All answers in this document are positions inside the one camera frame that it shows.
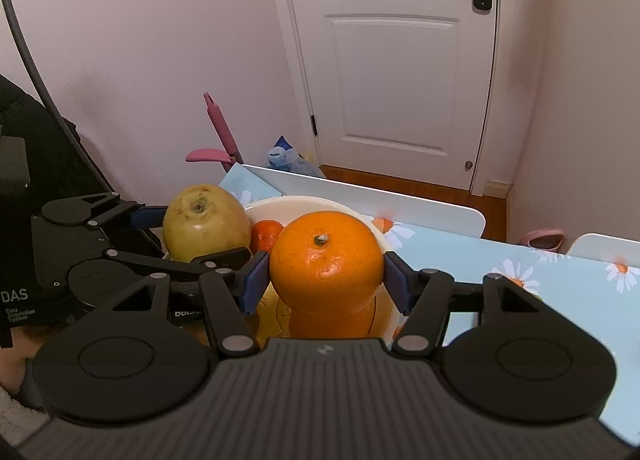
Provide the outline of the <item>person left hand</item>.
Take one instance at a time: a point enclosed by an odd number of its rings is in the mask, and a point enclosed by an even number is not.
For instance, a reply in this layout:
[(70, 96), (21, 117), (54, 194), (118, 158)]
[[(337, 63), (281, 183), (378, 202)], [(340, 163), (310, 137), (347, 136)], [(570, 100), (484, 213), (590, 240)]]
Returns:
[(25, 379), (26, 362), (37, 354), (39, 345), (21, 328), (13, 328), (11, 336), (12, 346), (0, 350), (0, 382), (5, 391), (15, 395)]

